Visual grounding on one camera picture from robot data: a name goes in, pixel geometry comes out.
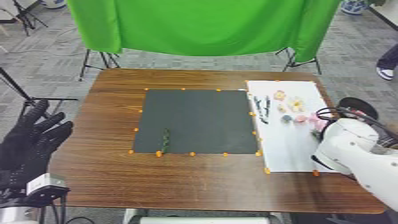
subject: person's foot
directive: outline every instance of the person's foot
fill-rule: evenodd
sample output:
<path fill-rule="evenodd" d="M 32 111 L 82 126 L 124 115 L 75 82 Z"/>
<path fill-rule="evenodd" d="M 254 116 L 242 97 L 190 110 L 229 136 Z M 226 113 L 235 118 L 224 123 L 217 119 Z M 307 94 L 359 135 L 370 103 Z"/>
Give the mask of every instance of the person's foot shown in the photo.
<path fill-rule="evenodd" d="M 384 69 L 377 67 L 377 74 L 382 77 L 384 80 L 391 81 L 394 78 L 394 70 Z"/>

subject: light stand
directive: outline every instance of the light stand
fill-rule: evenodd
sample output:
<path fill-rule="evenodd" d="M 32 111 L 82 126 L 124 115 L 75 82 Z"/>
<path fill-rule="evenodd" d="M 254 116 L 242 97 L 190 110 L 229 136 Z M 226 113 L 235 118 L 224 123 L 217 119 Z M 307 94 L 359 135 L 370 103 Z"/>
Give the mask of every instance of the light stand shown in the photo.
<path fill-rule="evenodd" d="M 101 59 L 103 59 L 103 64 L 105 64 L 105 69 L 112 68 L 112 63 L 116 65 L 116 68 L 121 68 L 119 64 L 117 64 L 117 61 L 114 59 L 114 56 L 119 58 L 119 55 L 117 54 L 110 54 L 110 53 L 103 53 L 103 52 L 98 52 L 100 55 L 101 55 Z M 89 57 L 91 57 L 91 49 L 87 49 L 85 51 L 85 57 L 84 57 L 84 66 L 82 66 L 82 71 L 80 71 L 80 76 L 78 76 L 78 81 L 82 82 L 84 81 L 84 73 L 85 73 L 85 69 L 87 68 L 96 68 L 100 70 L 105 70 L 103 68 L 92 66 L 87 64 L 89 62 Z"/>
<path fill-rule="evenodd" d="M 318 74 L 322 75 L 322 69 L 320 69 L 320 62 L 318 62 L 318 58 L 315 57 L 315 59 L 304 63 L 297 63 L 295 62 L 295 53 L 293 55 L 290 55 L 290 50 L 288 48 L 284 48 L 283 50 L 277 51 L 275 55 L 281 54 L 281 52 L 286 51 L 286 54 L 288 54 L 288 58 L 290 58 L 290 61 L 288 61 L 288 64 L 284 66 L 284 69 L 283 69 L 283 72 L 286 72 L 288 68 L 295 68 L 309 63 L 315 63 L 316 64 L 316 69 L 318 69 Z"/>
<path fill-rule="evenodd" d="M 25 114 L 27 107 L 36 106 L 36 101 L 37 101 L 37 100 L 46 99 L 46 100 L 50 100 L 50 101 L 52 101 L 52 100 L 59 101 L 59 104 L 57 104 L 55 109 L 53 109 L 53 113 L 57 112 L 60 103 L 62 103 L 64 101 L 78 101 L 78 99 L 73 99 L 73 98 L 30 97 L 28 94 L 27 94 L 27 92 L 23 91 L 21 86 L 18 85 L 14 79 L 11 78 L 7 72 L 4 71 L 4 68 L 0 68 L 0 75 L 2 75 L 0 79 L 2 79 L 4 83 L 9 85 L 11 89 L 16 91 L 18 95 L 20 95 L 20 96 L 23 97 L 23 99 L 25 99 L 25 102 L 23 102 L 23 108 L 21 108 L 21 113 L 20 113 L 20 117 L 21 117 L 23 114 Z"/>
<path fill-rule="evenodd" d="M 28 12 L 27 8 L 23 8 L 18 0 L 12 0 L 14 2 L 14 6 L 16 6 L 16 10 L 18 10 L 18 14 L 20 14 L 20 19 L 21 19 L 21 24 L 23 24 L 23 29 L 25 29 L 25 33 L 28 36 L 28 29 L 36 29 L 36 21 L 43 24 L 44 27 L 48 27 L 46 23 L 39 20 L 39 18 L 34 16 L 34 14 Z"/>

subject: robotic hand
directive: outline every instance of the robotic hand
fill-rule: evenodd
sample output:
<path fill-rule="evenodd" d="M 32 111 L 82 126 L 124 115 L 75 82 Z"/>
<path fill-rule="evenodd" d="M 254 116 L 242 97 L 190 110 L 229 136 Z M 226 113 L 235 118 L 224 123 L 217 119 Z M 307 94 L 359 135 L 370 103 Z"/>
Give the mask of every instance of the robotic hand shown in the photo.
<path fill-rule="evenodd" d="M 315 161 L 341 174 L 354 174 L 373 196 L 398 211 L 398 151 L 377 149 L 379 133 L 350 118 L 331 124 L 313 156 Z"/>
<path fill-rule="evenodd" d="M 52 153 L 73 132 L 73 123 L 60 124 L 64 113 L 37 123 L 46 109 L 48 101 L 41 100 L 0 144 L 0 208 L 34 206 L 27 199 L 27 184 L 46 173 Z"/>

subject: cable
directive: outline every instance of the cable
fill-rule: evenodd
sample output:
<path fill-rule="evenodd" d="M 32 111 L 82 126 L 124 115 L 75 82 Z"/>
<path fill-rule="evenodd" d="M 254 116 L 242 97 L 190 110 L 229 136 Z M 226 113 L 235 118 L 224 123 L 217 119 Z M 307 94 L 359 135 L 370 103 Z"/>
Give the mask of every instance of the cable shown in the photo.
<path fill-rule="evenodd" d="M 66 224 L 66 195 L 60 197 L 60 224 Z"/>
<path fill-rule="evenodd" d="M 59 211 L 53 203 L 52 203 L 52 209 L 53 209 L 55 224 L 59 224 Z"/>
<path fill-rule="evenodd" d="M 94 221 L 92 221 L 87 217 L 75 217 L 75 218 L 66 222 L 66 224 L 71 224 L 71 222 L 73 222 L 75 220 L 78 220 L 78 219 L 84 219 L 84 220 L 89 221 L 91 224 L 96 224 Z"/>

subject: gray carpet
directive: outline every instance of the gray carpet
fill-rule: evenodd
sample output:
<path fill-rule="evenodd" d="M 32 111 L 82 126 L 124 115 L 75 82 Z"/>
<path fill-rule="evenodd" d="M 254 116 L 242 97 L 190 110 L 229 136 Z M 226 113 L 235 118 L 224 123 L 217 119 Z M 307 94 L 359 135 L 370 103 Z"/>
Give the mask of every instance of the gray carpet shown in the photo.
<path fill-rule="evenodd" d="M 48 23 L 50 28 L 37 25 L 32 36 L 27 37 L 21 24 L 5 24 L 11 37 L 0 33 L 0 66 L 5 68 L 27 92 L 34 96 L 75 97 L 80 102 L 62 104 L 60 110 L 73 119 L 80 104 L 96 79 L 98 70 L 89 69 L 84 82 L 76 81 L 84 59 L 84 44 L 68 9 L 48 10 L 41 6 L 36 15 Z M 375 74 L 375 62 L 398 41 L 396 31 L 375 15 L 348 16 L 338 12 L 325 42 L 320 48 L 322 83 L 332 101 L 345 96 L 364 99 L 377 107 L 380 120 L 393 122 L 398 110 L 398 79 L 386 82 Z M 126 50 L 119 58 L 124 68 L 156 69 L 210 69 L 281 71 L 286 55 L 272 53 L 236 57 L 183 57 Z M 91 64 L 101 65 L 98 54 L 92 54 Z M 316 73 L 313 64 L 290 69 Z M 7 133 L 16 122 L 21 108 L 21 98 L 0 83 L 0 136 Z M 71 215 L 89 214 L 98 223 L 119 223 L 123 210 L 119 209 L 71 209 Z"/>

